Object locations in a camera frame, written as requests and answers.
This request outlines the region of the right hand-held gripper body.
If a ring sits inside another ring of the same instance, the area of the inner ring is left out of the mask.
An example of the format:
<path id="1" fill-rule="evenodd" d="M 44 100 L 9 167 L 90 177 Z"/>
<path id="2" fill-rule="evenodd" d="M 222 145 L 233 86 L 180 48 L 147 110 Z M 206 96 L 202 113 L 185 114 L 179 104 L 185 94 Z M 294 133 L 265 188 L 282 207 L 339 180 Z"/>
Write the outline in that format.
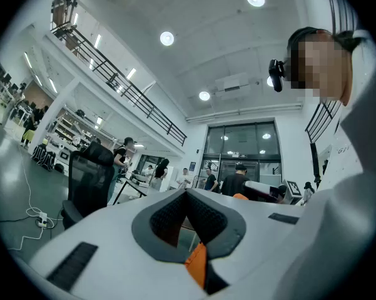
<path id="1" fill-rule="evenodd" d="M 283 180 L 277 187 L 270 186 L 265 201 L 278 204 L 296 204 L 302 197 L 296 182 Z"/>

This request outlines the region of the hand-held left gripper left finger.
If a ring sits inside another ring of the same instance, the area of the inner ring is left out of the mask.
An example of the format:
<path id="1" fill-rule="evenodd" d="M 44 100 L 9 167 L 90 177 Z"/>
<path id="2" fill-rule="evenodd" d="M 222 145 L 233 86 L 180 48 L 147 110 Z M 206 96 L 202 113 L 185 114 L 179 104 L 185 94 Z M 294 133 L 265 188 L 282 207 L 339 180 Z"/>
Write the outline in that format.
<path id="1" fill-rule="evenodd" d="M 42 277 L 81 242 L 97 250 L 71 288 L 85 300 L 203 300 L 206 292 L 194 281 L 184 264 L 153 259 L 136 243 L 132 222 L 144 208 L 162 201 L 174 191 L 102 208 L 46 243 L 29 265 Z"/>

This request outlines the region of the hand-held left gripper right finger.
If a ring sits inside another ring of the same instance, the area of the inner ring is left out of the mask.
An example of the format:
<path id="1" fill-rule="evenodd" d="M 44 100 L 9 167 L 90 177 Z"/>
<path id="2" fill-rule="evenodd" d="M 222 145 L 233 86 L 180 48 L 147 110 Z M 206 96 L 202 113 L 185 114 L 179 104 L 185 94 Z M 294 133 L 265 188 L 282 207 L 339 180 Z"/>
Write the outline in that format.
<path id="1" fill-rule="evenodd" d="M 187 300 L 275 300 L 275 293 L 296 250 L 286 238 L 294 225 L 271 218 L 293 220 L 303 208 L 288 204 L 244 201 L 201 189 L 188 189 L 187 201 L 198 211 L 188 219 L 205 243 L 202 255 L 209 291 L 186 292 Z"/>

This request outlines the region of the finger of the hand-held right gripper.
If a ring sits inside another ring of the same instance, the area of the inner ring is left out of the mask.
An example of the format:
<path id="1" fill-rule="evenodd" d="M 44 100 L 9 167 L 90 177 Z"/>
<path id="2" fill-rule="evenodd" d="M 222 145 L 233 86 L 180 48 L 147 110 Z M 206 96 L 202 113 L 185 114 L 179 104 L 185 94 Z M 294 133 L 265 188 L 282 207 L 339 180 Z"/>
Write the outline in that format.
<path id="1" fill-rule="evenodd" d="M 270 197 L 270 185 L 256 181 L 243 183 L 243 195 L 252 201 L 266 200 Z"/>

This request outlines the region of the black mesh office chair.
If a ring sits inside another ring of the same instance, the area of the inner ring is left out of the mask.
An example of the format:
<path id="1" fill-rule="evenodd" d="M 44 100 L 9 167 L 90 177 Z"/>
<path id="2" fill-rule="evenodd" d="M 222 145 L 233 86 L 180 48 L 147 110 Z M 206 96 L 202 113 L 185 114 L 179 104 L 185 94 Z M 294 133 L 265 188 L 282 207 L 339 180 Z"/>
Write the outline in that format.
<path id="1" fill-rule="evenodd" d="M 113 153 L 98 142 L 92 142 L 84 151 L 71 153 L 68 198 L 61 210 L 64 229 L 107 206 L 113 176 Z"/>

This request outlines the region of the glass entrance door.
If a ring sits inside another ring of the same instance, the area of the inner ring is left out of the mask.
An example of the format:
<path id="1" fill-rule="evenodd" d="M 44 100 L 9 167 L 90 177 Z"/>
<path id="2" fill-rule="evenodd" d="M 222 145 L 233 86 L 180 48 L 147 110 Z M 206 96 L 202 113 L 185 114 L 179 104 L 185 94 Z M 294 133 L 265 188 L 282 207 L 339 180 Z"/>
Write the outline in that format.
<path id="1" fill-rule="evenodd" d="M 282 182 L 282 156 L 274 122 L 209 128 L 200 173 L 193 186 L 206 186 L 207 169 L 221 186 L 238 164 L 246 166 L 246 176 L 252 181 L 272 186 Z"/>

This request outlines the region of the person's white shirt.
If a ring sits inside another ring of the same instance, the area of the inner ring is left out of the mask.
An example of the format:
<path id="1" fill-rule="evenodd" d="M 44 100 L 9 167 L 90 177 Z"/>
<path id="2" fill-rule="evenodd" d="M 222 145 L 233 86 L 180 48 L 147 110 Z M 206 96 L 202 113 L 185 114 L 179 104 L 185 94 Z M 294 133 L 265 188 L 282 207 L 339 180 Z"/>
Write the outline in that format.
<path id="1" fill-rule="evenodd" d="M 376 45 L 357 31 L 365 40 L 353 54 L 352 97 L 342 104 L 319 192 L 299 220 L 313 239 L 283 275 L 275 300 L 376 297 Z"/>

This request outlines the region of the grey table with black legs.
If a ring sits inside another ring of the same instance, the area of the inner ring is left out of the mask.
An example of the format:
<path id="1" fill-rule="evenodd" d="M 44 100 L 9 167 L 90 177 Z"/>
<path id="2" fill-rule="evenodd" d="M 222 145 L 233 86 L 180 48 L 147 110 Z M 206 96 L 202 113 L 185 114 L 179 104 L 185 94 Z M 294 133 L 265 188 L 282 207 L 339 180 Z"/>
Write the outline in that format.
<path id="1" fill-rule="evenodd" d="M 130 187 L 131 189 L 133 189 L 134 191 L 136 191 L 138 193 L 139 198 L 142 198 L 143 196 L 147 196 L 148 191 L 150 189 L 149 187 L 139 186 L 136 183 L 134 183 L 133 181 L 126 179 L 124 181 L 121 189 L 119 190 L 118 194 L 116 195 L 116 197 L 113 201 L 113 205 L 116 205 L 118 203 L 119 197 L 123 194 L 123 192 L 125 191 L 127 186 Z"/>

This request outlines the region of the white ceiling pipes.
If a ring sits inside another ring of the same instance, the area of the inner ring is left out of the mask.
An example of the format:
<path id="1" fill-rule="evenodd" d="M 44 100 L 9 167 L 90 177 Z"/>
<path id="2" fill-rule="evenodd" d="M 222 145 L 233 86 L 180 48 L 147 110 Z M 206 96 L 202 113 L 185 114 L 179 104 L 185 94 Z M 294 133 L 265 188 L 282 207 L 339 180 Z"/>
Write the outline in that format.
<path id="1" fill-rule="evenodd" d="M 234 109 L 229 111 L 214 112 L 211 114 L 204 114 L 200 116 L 187 117 L 185 121 L 187 123 L 199 123 L 205 121 L 211 121 L 212 119 L 241 116 L 246 114 L 258 114 L 258 113 L 277 113 L 285 111 L 300 111 L 303 107 L 301 102 L 291 104 L 276 104 L 260 107 L 248 107 L 242 109 Z"/>

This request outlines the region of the white ceiling air conditioner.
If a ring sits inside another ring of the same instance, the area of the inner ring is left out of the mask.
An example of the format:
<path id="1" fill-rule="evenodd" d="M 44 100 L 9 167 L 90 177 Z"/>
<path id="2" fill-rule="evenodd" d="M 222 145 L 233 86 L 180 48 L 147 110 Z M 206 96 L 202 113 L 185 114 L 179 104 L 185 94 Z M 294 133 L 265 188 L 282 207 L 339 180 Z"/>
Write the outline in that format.
<path id="1" fill-rule="evenodd" d="M 248 75 L 245 72 L 217 79 L 215 84 L 217 88 L 215 96 L 222 100 L 242 98 L 249 95 L 251 91 Z"/>

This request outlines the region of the black and white bag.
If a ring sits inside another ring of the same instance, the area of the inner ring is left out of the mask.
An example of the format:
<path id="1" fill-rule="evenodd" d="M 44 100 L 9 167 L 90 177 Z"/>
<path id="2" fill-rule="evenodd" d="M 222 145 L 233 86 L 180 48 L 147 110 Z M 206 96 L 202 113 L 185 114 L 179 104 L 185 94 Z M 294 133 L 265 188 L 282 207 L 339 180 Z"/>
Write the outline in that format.
<path id="1" fill-rule="evenodd" d="M 54 168 L 56 153 L 47 151 L 46 145 L 41 144 L 34 148 L 31 159 L 44 169 L 51 171 Z"/>

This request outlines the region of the white shelving unit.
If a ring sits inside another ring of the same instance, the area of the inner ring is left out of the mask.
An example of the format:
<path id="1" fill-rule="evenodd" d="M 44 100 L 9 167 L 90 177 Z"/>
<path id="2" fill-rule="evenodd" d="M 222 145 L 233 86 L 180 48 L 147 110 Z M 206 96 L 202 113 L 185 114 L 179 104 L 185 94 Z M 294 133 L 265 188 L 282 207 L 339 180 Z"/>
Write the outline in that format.
<path id="1" fill-rule="evenodd" d="M 74 111 L 60 110 L 57 118 L 48 127 L 46 139 L 51 147 L 69 152 L 83 151 L 92 142 L 98 142 L 107 149 L 113 149 L 113 138 L 101 131 L 99 124 L 81 117 Z"/>

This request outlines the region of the black balcony railing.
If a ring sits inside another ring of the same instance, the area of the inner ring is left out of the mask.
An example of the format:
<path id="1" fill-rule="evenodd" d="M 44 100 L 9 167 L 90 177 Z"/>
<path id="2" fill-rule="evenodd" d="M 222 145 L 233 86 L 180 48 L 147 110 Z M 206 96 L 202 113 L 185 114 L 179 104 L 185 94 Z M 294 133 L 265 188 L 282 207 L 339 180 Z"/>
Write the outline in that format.
<path id="1" fill-rule="evenodd" d="M 187 135 L 77 29 L 74 23 L 76 6 L 77 0 L 52 2 L 51 32 L 110 89 L 138 108 L 146 118 L 152 120 L 180 145 L 184 145 Z"/>

